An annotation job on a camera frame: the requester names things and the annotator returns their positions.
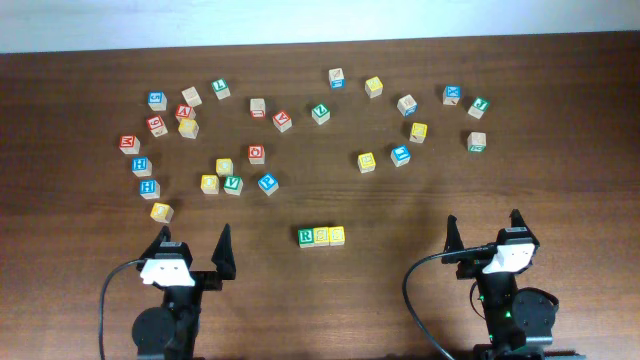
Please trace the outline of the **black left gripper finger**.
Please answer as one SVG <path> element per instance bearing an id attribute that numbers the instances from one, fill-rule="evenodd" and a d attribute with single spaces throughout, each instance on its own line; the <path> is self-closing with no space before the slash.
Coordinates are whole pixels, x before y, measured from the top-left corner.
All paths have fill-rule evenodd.
<path id="1" fill-rule="evenodd" d="M 222 280 L 234 280 L 236 278 L 236 264 L 231 242 L 231 226 L 226 224 L 221 232 L 211 261 L 216 267 L 216 272 Z"/>
<path id="2" fill-rule="evenodd" d="M 156 238 L 153 240 L 152 244 L 160 245 L 164 242 L 170 242 L 170 241 L 171 241 L 171 232 L 169 227 L 165 225 L 161 228 L 160 232 L 158 233 Z"/>

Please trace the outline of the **green letter T block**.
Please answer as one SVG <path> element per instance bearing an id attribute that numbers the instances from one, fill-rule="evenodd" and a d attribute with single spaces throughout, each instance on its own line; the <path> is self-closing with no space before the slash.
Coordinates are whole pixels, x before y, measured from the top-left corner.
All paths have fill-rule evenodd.
<path id="1" fill-rule="evenodd" d="M 217 79 L 211 83 L 212 89 L 218 100 L 231 96 L 229 85 L 224 78 Z"/>

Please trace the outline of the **blue letter H lower block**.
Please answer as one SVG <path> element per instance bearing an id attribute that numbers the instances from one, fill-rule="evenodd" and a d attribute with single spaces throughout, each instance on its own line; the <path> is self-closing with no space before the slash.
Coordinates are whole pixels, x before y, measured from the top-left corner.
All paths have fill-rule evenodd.
<path id="1" fill-rule="evenodd" d="M 158 199 L 161 194 L 160 185 L 154 179 L 142 180 L 139 184 L 139 194 L 147 200 Z"/>

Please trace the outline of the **yellow block centre left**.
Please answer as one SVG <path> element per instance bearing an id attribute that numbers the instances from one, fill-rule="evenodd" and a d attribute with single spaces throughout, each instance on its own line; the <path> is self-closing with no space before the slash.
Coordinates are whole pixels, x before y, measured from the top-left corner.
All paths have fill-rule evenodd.
<path id="1" fill-rule="evenodd" d="M 234 164 L 231 158 L 218 158 L 215 163 L 216 174 L 228 177 L 234 174 Z"/>

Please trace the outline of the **green letter R block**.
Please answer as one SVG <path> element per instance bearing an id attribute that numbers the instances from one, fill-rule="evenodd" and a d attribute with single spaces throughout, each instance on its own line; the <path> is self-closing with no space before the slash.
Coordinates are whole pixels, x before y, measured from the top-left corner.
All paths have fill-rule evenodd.
<path id="1" fill-rule="evenodd" d="M 315 245 L 314 231 L 312 228 L 299 229 L 297 236 L 300 248 L 313 247 Z"/>

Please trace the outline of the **green letter J block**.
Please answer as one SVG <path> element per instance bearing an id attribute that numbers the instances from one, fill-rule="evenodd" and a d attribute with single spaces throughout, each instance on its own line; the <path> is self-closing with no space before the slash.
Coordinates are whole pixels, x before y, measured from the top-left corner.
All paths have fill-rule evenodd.
<path id="1" fill-rule="evenodd" d="M 482 97 L 477 97 L 471 104 L 468 114 L 476 119 L 480 119 L 488 110 L 490 102 Z"/>

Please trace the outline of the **yellow block top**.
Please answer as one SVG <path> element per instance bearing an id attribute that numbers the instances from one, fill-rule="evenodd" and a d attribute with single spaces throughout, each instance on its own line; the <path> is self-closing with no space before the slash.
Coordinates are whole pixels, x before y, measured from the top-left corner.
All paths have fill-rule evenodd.
<path id="1" fill-rule="evenodd" d="M 382 94 L 384 86 L 378 76 L 369 78 L 365 81 L 365 92 L 370 98 L 375 98 Z"/>

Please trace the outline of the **yellow block beside V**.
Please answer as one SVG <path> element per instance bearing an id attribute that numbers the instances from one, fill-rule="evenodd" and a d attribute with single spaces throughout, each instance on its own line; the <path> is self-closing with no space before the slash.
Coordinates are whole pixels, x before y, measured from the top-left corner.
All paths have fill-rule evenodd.
<path id="1" fill-rule="evenodd" d="M 214 195 L 219 193 L 220 181 L 217 175 L 204 174 L 201 176 L 200 188 L 206 195 Z"/>

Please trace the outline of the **plain wooden block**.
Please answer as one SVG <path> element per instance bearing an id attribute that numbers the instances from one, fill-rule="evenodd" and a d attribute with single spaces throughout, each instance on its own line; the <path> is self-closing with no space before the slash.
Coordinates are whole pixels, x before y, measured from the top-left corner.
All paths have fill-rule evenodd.
<path id="1" fill-rule="evenodd" d="M 194 86 L 183 90 L 182 95 L 190 107 L 196 107 L 202 104 L 202 99 Z"/>

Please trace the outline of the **blue letter H upper block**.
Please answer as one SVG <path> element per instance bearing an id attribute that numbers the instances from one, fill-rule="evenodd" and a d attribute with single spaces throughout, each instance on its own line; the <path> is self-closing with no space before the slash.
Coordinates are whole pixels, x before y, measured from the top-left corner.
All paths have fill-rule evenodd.
<path id="1" fill-rule="evenodd" d="M 152 175 L 152 163 L 147 157 L 133 158 L 131 171 L 137 177 L 149 177 Z"/>

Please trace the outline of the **red letter V block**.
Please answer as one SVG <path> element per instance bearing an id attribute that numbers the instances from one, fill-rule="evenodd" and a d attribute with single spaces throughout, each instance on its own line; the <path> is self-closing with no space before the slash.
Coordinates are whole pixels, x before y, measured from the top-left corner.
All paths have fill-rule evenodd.
<path id="1" fill-rule="evenodd" d="M 179 104 L 176 108 L 175 117 L 179 122 L 184 119 L 194 120 L 196 118 L 196 112 L 192 106 Z"/>

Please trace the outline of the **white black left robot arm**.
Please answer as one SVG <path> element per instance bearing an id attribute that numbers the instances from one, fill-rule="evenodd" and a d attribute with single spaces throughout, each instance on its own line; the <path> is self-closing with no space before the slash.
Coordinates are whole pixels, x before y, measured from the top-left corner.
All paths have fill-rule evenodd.
<path id="1" fill-rule="evenodd" d="M 220 291 L 236 278 L 231 227 L 225 225 L 211 262 L 213 270 L 191 268 L 193 257 L 184 242 L 173 242 L 167 226 L 140 256 L 137 266 L 145 285 L 163 292 L 162 303 L 142 311 L 132 325 L 138 359 L 191 359 L 199 331 L 202 296 Z"/>

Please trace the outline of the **yellow letter S block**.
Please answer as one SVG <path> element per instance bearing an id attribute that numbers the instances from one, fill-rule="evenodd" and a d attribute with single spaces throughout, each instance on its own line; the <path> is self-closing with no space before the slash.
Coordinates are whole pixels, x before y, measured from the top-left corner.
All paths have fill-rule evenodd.
<path id="1" fill-rule="evenodd" d="M 345 229 L 343 226 L 329 228 L 329 242 L 331 246 L 339 246 L 345 243 Z"/>
<path id="2" fill-rule="evenodd" d="M 313 240 L 314 240 L 315 247 L 329 246 L 330 245 L 329 228 L 315 227 L 313 229 Z"/>

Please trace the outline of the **wooden block red side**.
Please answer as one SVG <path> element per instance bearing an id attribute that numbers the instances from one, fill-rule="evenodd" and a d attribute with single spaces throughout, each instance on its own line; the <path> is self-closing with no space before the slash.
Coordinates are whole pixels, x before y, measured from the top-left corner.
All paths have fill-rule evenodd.
<path id="1" fill-rule="evenodd" d="M 250 99 L 250 115 L 252 118 L 264 118 L 266 116 L 266 102 L 263 98 Z"/>

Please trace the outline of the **red letter A block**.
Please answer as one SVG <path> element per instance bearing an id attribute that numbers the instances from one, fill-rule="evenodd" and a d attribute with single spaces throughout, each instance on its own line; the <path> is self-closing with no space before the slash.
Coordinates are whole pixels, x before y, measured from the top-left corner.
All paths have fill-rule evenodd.
<path id="1" fill-rule="evenodd" d="M 272 116 L 274 126 L 280 131 L 285 132 L 292 127 L 292 118 L 284 110 L 281 110 Z"/>

